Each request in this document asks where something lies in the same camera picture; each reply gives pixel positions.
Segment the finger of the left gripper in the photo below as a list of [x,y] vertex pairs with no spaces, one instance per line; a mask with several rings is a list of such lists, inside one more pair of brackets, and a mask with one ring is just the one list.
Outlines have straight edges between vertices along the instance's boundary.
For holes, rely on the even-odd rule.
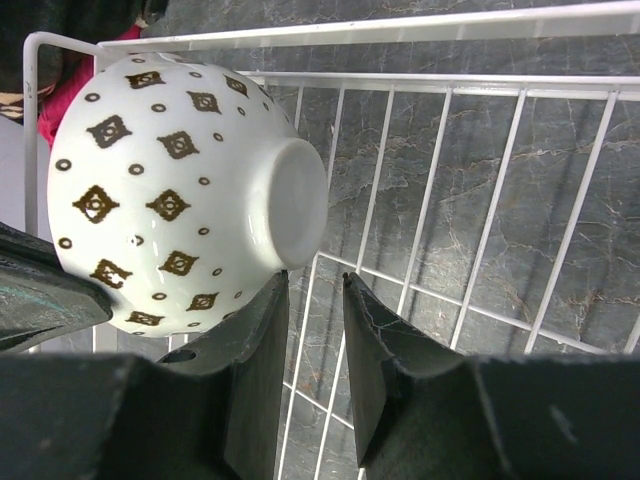
[[17,353],[113,316],[101,287],[65,272],[54,245],[1,225],[1,350]]

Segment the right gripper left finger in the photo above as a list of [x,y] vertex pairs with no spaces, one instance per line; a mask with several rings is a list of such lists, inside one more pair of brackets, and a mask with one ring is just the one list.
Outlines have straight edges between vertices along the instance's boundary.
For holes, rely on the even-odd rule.
[[203,414],[184,427],[165,479],[274,475],[289,323],[289,276],[276,273],[244,307],[159,363],[203,382]]

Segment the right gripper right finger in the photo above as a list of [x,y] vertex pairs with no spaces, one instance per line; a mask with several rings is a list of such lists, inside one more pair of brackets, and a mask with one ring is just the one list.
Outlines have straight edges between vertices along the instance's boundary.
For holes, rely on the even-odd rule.
[[462,356],[385,306],[354,272],[343,276],[343,316],[357,462],[367,468],[415,385]]

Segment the red patterned bowl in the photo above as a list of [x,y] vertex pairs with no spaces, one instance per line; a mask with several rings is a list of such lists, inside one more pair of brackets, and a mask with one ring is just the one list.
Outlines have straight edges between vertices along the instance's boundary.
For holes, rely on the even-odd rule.
[[103,289],[113,327],[201,333],[277,272],[316,255],[327,174],[251,79],[166,53],[92,77],[67,109],[47,178],[63,269]]

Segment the white wire dish rack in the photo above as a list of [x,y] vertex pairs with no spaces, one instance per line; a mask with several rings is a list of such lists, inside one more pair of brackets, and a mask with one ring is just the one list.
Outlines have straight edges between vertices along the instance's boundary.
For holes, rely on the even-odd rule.
[[[149,37],[590,1],[170,1]],[[261,72],[639,79],[639,35],[205,50]],[[343,275],[467,355],[639,357],[639,101],[263,85],[329,173],[320,252],[290,274],[273,473],[358,468]]]

